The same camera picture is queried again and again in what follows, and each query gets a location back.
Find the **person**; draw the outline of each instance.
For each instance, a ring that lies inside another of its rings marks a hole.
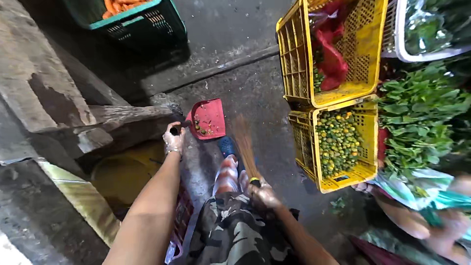
[[[438,203],[456,204],[456,207],[444,209],[427,207],[414,211],[375,185],[361,183],[353,188],[371,193],[394,224],[421,240],[430,250],[459,265],[471,264],[471,220],[469,215],[465,214],[465,211],[471,210],[471,175],[457,174],[447,190],[439,193],[435,199]]]
[[[163,263],[173,226],[185,138],[184,128],[180,135],[170,133],[178,124],[168,125],[163,135],[167,157],[129,209],[103,264]],[[248,183],[245,171],[238,178],[237,158],[231,151],[224,153],[213,196],[198,216],[188,264],[338,264],[296,221],[264,178],[260,179],[260,188]]]

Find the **leafy green vegetable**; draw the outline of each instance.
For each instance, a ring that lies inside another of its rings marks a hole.
[[[452,131],[444,123],[471,105],[471,94],[455,84],[441,62],[382,85],[380,126],[391,133],[385,159],[390,177],[412,176],[413,170],[438,164],[452,150]]]

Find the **hand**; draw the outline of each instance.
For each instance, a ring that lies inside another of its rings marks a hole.
[[[180,122],[174,122],[167,126],[167,131],[163,134],[163,141],[165,142],[165,153],[168,154],[172,151],[183,154],[183,145],[185,143],[185,128],[181,128],[179,135],[170,133],[170,128],[175,125],[180,125]]]
[[[283,203],[276,197],[275,192],[268,182],[260,175],[257,174],[260,179],[260,188],[249,184],[249,194],[254,200],[255,204],[261,203],[266,208],[276,209],[283,206]]]

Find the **yellow crate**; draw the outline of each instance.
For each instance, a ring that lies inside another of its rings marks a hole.
[[[323,108],[368,95],[376,88],[388,1],[358,0],[344,23],[342,39],[335,45],[349,65],[347,79],[338,89],[314,95],[308,13],[330,1],[297,0],[276,24],[287,101]]]
[[[296,144],[296,163],[304,169],[322,193],[329,193],[376,177],[378,170],[378,104],[376,95],[368,95],[333,106],[313,109],[309,112],[291,111],[288,118],[293,126]],[[316,132],[317,115],[353,106],[355,128],[365,140],[358,152],[358,164],[351,171],[342,171],[329,178],[322,177],[319,138]]]

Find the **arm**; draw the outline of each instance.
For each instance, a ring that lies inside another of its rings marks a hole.
[[[283,223],[284,230],[304,264],[337,264],[337,261],[322,245],[310,236],[304,227],[296,221],[286,206],[281,205],[274,209],[276,216]]]
[[[104,265],[154,265],[165,258],[180,184],[179,163],[185,131],[164,134],[167,157],[143,188],[120,226]]]
[[[274,210],[278,219],[283,223],[284,230],[294,250],[307,265],[332,264],[337,261],[322,247],[322,245],[310,236],[304,227],[296,221],[291,212],[276,197],[271,186],[259,175],[261,187],[249,185],[249,192],[255,203],[262,203],[267,208]]]

